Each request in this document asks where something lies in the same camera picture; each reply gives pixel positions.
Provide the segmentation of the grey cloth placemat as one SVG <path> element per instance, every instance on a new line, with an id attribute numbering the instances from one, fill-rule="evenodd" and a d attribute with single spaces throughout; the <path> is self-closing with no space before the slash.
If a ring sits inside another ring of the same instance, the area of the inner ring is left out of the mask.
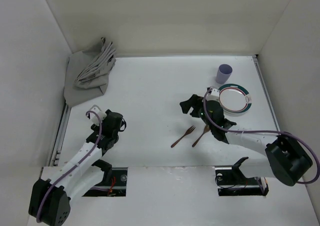
<path id="1" fill-rule="evenodd" d="M 74 107 L 105 94 L 116 62 L 116 48 L 102 37 L 70 55 L 67 62 L 63 96 L 66 104 Z"/>

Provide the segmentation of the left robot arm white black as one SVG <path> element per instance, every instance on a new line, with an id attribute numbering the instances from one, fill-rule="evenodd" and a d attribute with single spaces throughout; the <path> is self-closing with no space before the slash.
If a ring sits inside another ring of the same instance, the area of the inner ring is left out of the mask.
<path id="1" fill-rule="evenodd" d="M 86 116 L 93 124 L 83 146 L 60 170 L 33 185 L 28 213 L 37 223 L 63 225 L 71 206 L 86 193 L 102 191 L 105 196 L 115 196 L 113 188 L 121 179 L 102 157 L 118 142 L 127 123 L 122 114 L 102 112 L 96 105 Z"/>

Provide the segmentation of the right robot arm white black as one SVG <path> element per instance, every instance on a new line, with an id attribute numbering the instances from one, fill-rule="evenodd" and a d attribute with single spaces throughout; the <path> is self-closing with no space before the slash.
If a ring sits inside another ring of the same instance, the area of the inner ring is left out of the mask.
<path id="1" fill-rule="evenodd" d="M 287 186 L 294 186 L 313 165 L 301 143 L 287 132 L 254 133 L 241 128 L 224 116 L 223 108 L 218 102 L 204 100 L 195 94 L 179 105 L 183 113 L 201 118 L 218 141 L 263 155 L 258 160 L 244 156 L 233 165 L 243 177 L 276 178 Z"/>

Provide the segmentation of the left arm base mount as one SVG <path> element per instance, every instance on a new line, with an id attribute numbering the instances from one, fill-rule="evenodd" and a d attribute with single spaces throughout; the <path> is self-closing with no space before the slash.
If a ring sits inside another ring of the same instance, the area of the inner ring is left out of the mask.
<path id="1" fill-rule="evenodd" d="M 103 171 L 102 181 L 91 187 L 83 197 L 125 197 L 128 168 L 114 168 L 110 163 L 98 160 L 93 164 Z"/>

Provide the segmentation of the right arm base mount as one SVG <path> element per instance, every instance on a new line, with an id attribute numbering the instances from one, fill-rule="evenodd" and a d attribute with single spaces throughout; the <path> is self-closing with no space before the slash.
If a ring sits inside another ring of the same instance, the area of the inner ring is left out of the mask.
<path id="1" fill-rule="evenodd" d="M 240 158 L 231 166 L 215 167 L 215 183 L 220 197 L 263 196 L 269 193 L 268 182 L 265 178 L 246 178 L 240 171 L 240 166 L 248 157 Z"/>

